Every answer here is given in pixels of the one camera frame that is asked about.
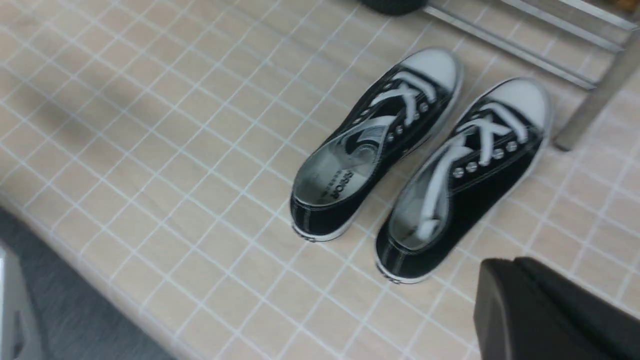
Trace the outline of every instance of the white rubber sole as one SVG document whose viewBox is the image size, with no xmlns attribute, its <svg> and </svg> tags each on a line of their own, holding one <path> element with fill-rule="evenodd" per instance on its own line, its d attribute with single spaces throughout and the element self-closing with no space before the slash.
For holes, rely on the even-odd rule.
<svg viewBox="0 0 640 360">
<path fill-rule="evenodd" d="M 509 197 L 509 195 L 511 195 L 511 193 L 513 193 L 513 191 L 516 188 L 518 188 L 518 186 L 520 186 L 520 184 L 522 184 L 522 181 L 524 181 L 527 177 L 529 177 L 531 172 L 536 168 L 536 165 L 538 164 L 538 162 L 540 161 L 540 158 L 542 157 L 542 154 L 544 153 L 544 149 L 547 148 L 547 145 L 548 145 L 548 143 L 550 141 L 551 130 L 553 128 L 552 121 L 553 121 L 553 116 L 554 116 L 553 103 L 551 101 L 551 98 L 549 96 L 549 93 L 548 93 L 547 89 L 538 80 L 535 80 L 533 78 L 512 78 L 512 79 L 509 79 L 509 80 L 505 80 L 505 81 L 499 83 L 498 85 L 495 85 L 493 88 L 487 90 L 485 93 L 483 93 L 477 99 L 475 99 L 473 102 L 471 102 L 471 104 L 468 106 L 468 108 L 462 113 L 462 116 L 464 116 L 478 100 L 482 99 L 484 96 L 487 96 L 490 92 L 494 91 L 499 86 L 502 86 L 504 83 L 507 83 L 508 81 L 512 81 L 512 80 L 516 80 L 516 79 L 527 79 L 529 81 L 532 81 L 536 86 L 540 87 L 543 90 L 542 92 L 545 95 L 545 100 L 546 100 L 547 104 L 549 104 L 549 109 L 547 111 L 547 117 L 546 117 L 547 123 L 545 124 L 545 137 L 544 137 L 544 139 L 542 139 L 542 143 L 540 144 L 540 150 L 538 151 L 538 153 L 535 155 L 535 157 L 531 161 L 531 164 L 529 165 L 529 168 L 527 169 L 527 171 L 524 174 L 522 174 L 522 177 L 520 177 L 520 179 L 511 187 L 511 189 L 509 189 L 509 191 L 507 191 L 503 196 L 500 197 L 500 199 L 498 199 L 498 201 L 493 205 L 493 207 L 495 207 L 498 204 L 500 204 L 502 202 L 502 200 L 504 200 L 506 197 Z M 440 264 L 442 264 L 447 259 L 447 257 L 449 257 L 449 254 L 452 253 L 452 252 L 453 252 L 453 250 L 451 250 L 447 254 L 447 256 L 445 256 L 443 258 L 443 260 L 442 260 L 442 262 Z M 394 284 L 417 284 L 418 282 L 425 281 L 429 276 L 431 276 L 431 272 L 429 272 L 429 273 L 427 273 L 427 274 L 425 274 L 423 276 L 409 279 L 409 278 L 406 278 L 406 277 L 400 277 L 400 276 L 391 274 L 382 265 L 382 263 L 380 261 L 380 257 L 378 256 L 378 252 L 377 251 L 376 251 L 376 255 L 375 256 L 376 256 L 376 268 L 378 269 L 378 271 L 380 271 L 382 276 L 384 276 L 385 278 L 387 278 L 387 280 L 391 281 Z"/>
<path fill-rule="evenodd" d="M 462 84 L 463 84 L 463 81 L 465 79 L 465 68 L 462 65 L 462 62 L 460 62 L 460 59 L 458 58 L 458 55 L 456 55 L 453 51 L 451 51 L 449 49 L 445 49 L 443 47 L 434 47 L 432 49 L 439 49 L 439 50 L 443 50 L 443 51 L 449 53 L 451 55 L 451 58 L 456 63 L 456 71 L 458 71 L 458 74 L 460 76 L 458 77 L 458 80 L 456 81 L 456 88 L 455 88 L 455 90 L 453 92 L 453 95 L 451 96 L 451 101 L 449 101 L 449 105 L 442 112 L 442 115 L 440 116 L 440 119 L 438 120 L 438 122 L 436 122 L 436 124 L 433 125 L 433 127 L 431 128 L 431 130 L 429 130 L 427 135 L 425 135 L 415 146 L 413 146 L 409 151 L 407 151 L 406 154 L 404 154 L 401 158 L 399 158 L 398 161 L 396 162 L 396 164 L 398 164 L 400 161 L 402 161 L 405 157 L 409 156 L 412 152 L 416 151 L 419 147 L 423 146 L 427 141 L 429 141 L 429 139 L 433 138 L 435 134 L 441 132 L 441 130 L 445 126 L 447 120 L 449 120 L 449 116 L 451 115 L 451 112 L 453 111 L 453 108 L 455 107 L 456 103 L 458 102 L 458 99 L 460 98 L 460 93 L 462 92 Z M 336 231 L 334 231 L 334 232 L 332 232 L 330 234 L 326 234 L 326 235 L 308 234 L 305 231 L 302 231 L 294 222 L 291 223 L 291 227 L 296 232 L 296 234 L 298 234 L 298 236 L 300 236 L 301 238 L 303 238 L 303 239 L 305 239 L 307 241 L 310 241 L 312 243 L 328 242 L 328 241 L 334 240 L 336 238 L 339 238 L 344 233 L 346 233 L 346 231 L 349 229 L 349 227 L 351 227 L 351 224 L 353 224 L 353 222 L 355 221 L 356 217 L 358 217 L 358 214 L 359 214 L 361 209 L 362 209 L 362 205 L 356 210 L 356 212 L 351 216 L 351 218 L 349 218 L 349 220 L 347 220 L 347 222 L 345 222 Z"/>
</svg>

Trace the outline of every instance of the sneaker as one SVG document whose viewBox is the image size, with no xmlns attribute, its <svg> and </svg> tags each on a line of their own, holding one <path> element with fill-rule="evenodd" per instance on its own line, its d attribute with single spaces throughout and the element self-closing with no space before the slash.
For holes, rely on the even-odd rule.
<svg viewBox="0 0 640 360">
<path fill-rule="evenodd" d="M 532 170 L 551 114 L 547 91 L 532 79 L 480 96 L 400 193 L 376 239 L 378 270 L 396 283 L 424 280 Z"/>
<path fill-rule="evenodd" d="M 455 54 L 425 49 L 377 80 L 300 167 L 291 191 L 293 229 L 312 242 L 342 235 L 389 168 L 438 134 L 462 77 Z"/>
</svg>

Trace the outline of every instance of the metal shoe rack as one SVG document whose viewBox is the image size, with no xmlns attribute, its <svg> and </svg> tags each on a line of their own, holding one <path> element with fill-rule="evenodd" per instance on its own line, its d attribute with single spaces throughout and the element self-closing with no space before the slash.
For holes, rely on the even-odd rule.
<svg viewBox="0 0 640 360">
<path fill-rule="evenodd" d="M 570 151 L 575 147 L 589 125 L 598 117 L 598 114 L 600 114 L 607 103 L 618 93 L 626 80 L 636 71 L 640 64 L 640 10 L 636 10 L 633 15 L 624 17 L 608 12 L 599 6 L 583 0 L 553 0 L 599 19 L 604 24 L 627 32 L 628 36 L 626 40 L 619 43 L 592 33 L 567 19 L 546 12 L 531 3 L 526 3 L 521 0 L 500 1 L 614 54 L 614 60 L 609 70 L 607 70 L 601 79 L 593 81 L 578 72 L 566 69 L 539 54 L 524 49 L 508 39 L 491 33 L 472 22 L 461 19 L 447 10 L 435 5 L 427 5 L 424 9 L 427 14 L 437 19 L 447 22 L 503 51 L 528 61 L 587 90 L 589 92 L 588 97 L 582 105 L 579 106 L 578 110 L 573 114 L 567 125 L 565 125 L 555 139 L 556 147 L 564 151 Z"/>
</svg>

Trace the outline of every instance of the white shoelace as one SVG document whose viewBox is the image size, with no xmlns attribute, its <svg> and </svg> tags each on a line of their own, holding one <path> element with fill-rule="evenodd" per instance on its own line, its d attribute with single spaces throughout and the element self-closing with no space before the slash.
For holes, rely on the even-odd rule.
<svg viewBox="0 0 640 360">
<path fill-rule="evenodd" d="M 428 102 L 433 102 L 436 99 L 436 89 L 432 84 L 424 81 L 423 79 L 410 74 L 409 72 L 398 72 L 392 77 L 392 80 L 401 80 L 402 82 L 397 88 L 391 88 L 391 83 L 387 83 L 384 88 L 389 88 L 389 91 L 378 94 L 369 104 L 369 106 L 363 111 L 361 117 L 356 120 L 359 122 L 356 126 L 352 127 L 346 134 L 342 136 L 342 139 L 349 138 L 353 134 L 361 133 L 358 141 L 372 140 L 378 143 L 383 143 L 385 138 L 388 141 L 392 141 L 395 135 L 401 135 L 404 131 L 402 126 L 398 126 L 393 131 L 390 130 L 390 126 L 396 121 L 397 116 L 384 115 L 380 117 L 369 118 L 363 121 L 371 111 L 371 108 L 379 104 L 381 101 L 391 99 L 393 97 L 402 97 L 405 103 L 406 119 L 404 120 L 404 127 L 409 127 L 411 124 L 420 118 L 420 113 L 424 113 L 429 110 Z M 415 88 L 410 88 L 407 84 L 411 84 Z M 428 102 L 422 102 L 418 104 L 418 96 L 424 94 Z M 337 146 L 344 146 L 342 139 L 337 142 Z M 378 148 L 376 156 L 380 155 L 382 147 Z M 357 167 L 365 159 L 358 159 L 358 156 L 345 157 L 342 154 L 346 153 L 344 149 L 336 151 L 339 154 L 341 162 L 347 167 Z"/>
<path fill-rule="evenodd" d="M 516 134 L 518 142 L 524 143 L 527 141 L 527 128 L 509 110 L 503 107 L 503 105 L 491 102 L 484 105 L 479 111 L 483 110 L 492 110 L 493 113 L 497 114 L 509 127 L 494 123 L 493 115 L 490 113 L 485 117 L 471 120 L 457 128 L 459 134 L 451 138 L 444 145 L 448 147 L 448 149 L 445 150 L 432 173 L 420 212 L 420 223 L 415 233 L 416 237 L 422 241 L 428 241 L 440 223 L 440 220 L 434 218 L 434 215 L 438 200 L 444 191 L 443 187 L 446 186 L 451 165 L 456 160 L 462 159 L 464 156 L 473 152 L 473 149 L 465 146 L 467 139 L 466 130 L 474 127 L 480 132 L 481 148 L 479 164 L 481 166 L 487 166 L 491 161 L 494 153 L 494 134 L 504 136 L 513 131 Z"/>
<path fill-rule="evenodd" d="M 393 80 L 400 79 L 400 80 L 403 80 L 404 82 L 401 83 L 397 89 L 380 93 L 378 96 L 376 96 L 373 99 L 373 101 L 371 101 L 371 104 L 369 105 L 369 107 L 373 107 L 379 102 L 384 101 L 386 99 L 401 96 L 406 105 L 405 107 L 406 119 L 404 120 L 404 126 L 407 126 L 407 127 L 411 126 L 413 121 L 417 120 L 420 117 L 419 113 L 417 112 L 418 109 L 416 108 L 417 107 L 416 97 L 418 97 L 418 95 L 422 93 L 427 97 L 429 102 L 433 102 L 436 99 L 436 89 L 433 87 L 433 85 L 422 80 L 421 78 L 418 78 L 413 74 L 410 74 L 409 72 L 398 72 L 396 75 L 394 75 L 392 79 Z M 420 89 L 420 91 L 410 88 L 409 86 L 407 86 L 406 83 L 409 83 L 415 86 L 416 88 Z M 420 112 L 424 113 L 427 109 L 428 109 L 428 105 L 425 108 L 422 108 L 419 110 Z"/>
</svg>

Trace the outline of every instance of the gray mat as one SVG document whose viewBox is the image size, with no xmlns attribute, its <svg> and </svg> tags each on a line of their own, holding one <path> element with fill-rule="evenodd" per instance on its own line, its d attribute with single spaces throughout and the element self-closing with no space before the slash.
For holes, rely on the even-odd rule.
<svg viewBox="0 0 640 360">
<path fill-rule="evenodd" d="M 171 360 L 29 229 L 0 209 L 0 239 L 20 257 L 46 360 Z"/>
</svg>

